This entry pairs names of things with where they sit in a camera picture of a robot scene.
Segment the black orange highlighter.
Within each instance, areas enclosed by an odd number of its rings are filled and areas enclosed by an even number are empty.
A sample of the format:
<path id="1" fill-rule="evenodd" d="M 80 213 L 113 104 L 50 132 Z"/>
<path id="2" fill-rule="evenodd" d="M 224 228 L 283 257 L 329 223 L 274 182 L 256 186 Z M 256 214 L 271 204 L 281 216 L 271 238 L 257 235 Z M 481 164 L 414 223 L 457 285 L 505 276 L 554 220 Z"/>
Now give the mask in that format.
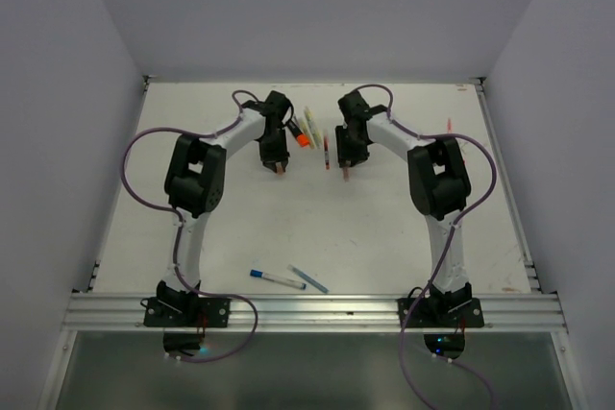
<path id="1" fill-rule="evenodd" d="M 304 148 L 309 146 L 308 137 L 304 134 L 304 132 L 296 123 L 294 123 L 293 121 L 289 121 L 287 123 L 287 127 L 300 147 Z"/>

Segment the red ink pen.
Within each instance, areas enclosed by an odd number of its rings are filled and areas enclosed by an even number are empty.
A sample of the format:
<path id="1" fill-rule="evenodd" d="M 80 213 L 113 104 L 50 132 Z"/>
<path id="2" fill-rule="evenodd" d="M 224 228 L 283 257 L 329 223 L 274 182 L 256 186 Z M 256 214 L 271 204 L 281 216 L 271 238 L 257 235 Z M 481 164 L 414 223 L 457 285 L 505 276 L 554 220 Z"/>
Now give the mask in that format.
<path id="1" fill-rule="evenodd" d="M 323 144 L 325 168 L 326 170 L 330 170 L 331 162 L 330 162 L 329 137 L 328 137 L 328 133 L 326 130 L 323 130 L 323 133 L 322 133 L 322 144 Z"/>

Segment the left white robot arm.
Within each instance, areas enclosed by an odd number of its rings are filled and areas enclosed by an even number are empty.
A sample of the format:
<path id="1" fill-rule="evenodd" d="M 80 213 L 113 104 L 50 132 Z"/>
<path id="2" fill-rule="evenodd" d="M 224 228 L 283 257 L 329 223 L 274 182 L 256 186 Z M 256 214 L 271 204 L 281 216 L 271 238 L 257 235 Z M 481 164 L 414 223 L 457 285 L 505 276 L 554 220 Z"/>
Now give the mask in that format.
<path id="1" fill-rule="evenodd" d="M 255 141 L 261 164 L 283 174 L 289 161 L 285 125 L 290 120 L 286 116 L 292 111 L 290 100 L 272 90 L 263 101 L 242 104 L 228 128 L 206 135 L 183 134 L 177 139 L 164 192 L 178 214 L 178 230 L 157 293 L 171 296 L 165 313 L 178 326 L 189 326 L 199 317 L 200 303 L 187 293 L 200 287 L 202 244 L 209 217 L 223 198 L 227 161 Z"/>

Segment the blue cap white marker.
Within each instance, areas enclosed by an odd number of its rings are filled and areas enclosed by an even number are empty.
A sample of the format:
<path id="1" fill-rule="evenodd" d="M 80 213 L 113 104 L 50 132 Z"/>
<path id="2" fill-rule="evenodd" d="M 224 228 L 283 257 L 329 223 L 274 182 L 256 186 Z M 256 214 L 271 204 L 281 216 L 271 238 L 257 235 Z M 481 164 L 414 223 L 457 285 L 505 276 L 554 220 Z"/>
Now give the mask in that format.
<path id="1" fill-rule="evenodd" d="M 276 283 L 276 284 L 279 284 L 285 287 L 290 287 L 290 288 L 301 290 L 301 291 L 307 289 L 307 285 L 304 282 L 290 279 L 287 277 L 275 276 L 275 275 L 272 275 L 272 274 L 269 274 L 263 271 L 255 270 L 255 269 L 252 269 L 249 275 L 250 277 L 253 277 L 253 278 L 260 278 L 260 279 L 267 280 L 272 283 Z"/>

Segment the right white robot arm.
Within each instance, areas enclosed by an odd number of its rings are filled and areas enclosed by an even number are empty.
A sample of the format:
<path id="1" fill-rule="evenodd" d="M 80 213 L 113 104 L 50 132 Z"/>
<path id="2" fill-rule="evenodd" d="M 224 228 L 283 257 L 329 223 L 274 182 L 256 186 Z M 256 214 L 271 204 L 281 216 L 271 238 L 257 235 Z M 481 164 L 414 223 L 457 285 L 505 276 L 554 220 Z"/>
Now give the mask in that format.
<path id="1" fill-rule="evenodd" d="M 338 165 L 344 172 L 369 158 L 369 146 L 388 149 L 406 163 L 410 198 L 426 217 L 432 274 L 428 303 L 431 320 L 449 326 L 462 314 L 462 299 L 472 297 L 464 265 L 460 215 L 471 183 L 457 141 L 423 135 L 395 120 L 389 108 L 369 106 L 357 89 L 338 100 L 344 122 L 335 128 Z"/>

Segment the light blue pen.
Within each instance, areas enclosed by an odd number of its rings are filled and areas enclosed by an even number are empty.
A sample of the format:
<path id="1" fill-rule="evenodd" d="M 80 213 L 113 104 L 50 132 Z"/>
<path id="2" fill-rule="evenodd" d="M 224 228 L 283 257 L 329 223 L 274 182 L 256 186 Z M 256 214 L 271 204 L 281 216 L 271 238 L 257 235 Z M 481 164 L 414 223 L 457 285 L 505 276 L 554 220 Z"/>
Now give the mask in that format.
<path id="1" fill-rule="evenodd" d="M 330 293 L 330 290 L 326 286 L 324 286 L 322 283 L 318 282 L 316 279 L 314 279 L 313 277 L 309 276 L 308 274 L 306 274 L 304 271 L 300 270 L 296 266 L 288 265 L 287 269 L 290 272 L 292 272 L 294 275 L 300 277 L 307 284 L 309 284 L 309 285 L 313 286 L 314 288 L 316 288 L 322 294 L 329 294 Z"/>

